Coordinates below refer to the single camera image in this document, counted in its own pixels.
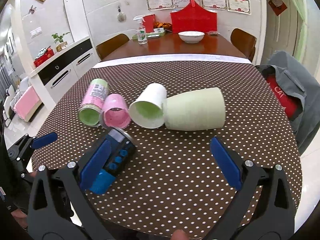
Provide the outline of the right hand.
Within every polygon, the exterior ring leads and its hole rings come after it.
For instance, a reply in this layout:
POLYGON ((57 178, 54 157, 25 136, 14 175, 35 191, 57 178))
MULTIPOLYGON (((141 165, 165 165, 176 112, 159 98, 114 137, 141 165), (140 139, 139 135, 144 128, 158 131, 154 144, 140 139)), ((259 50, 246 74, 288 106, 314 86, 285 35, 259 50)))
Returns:
POLYGON ((170 240, 189 240, 189 237, 183 230, 176 230, 170 240))

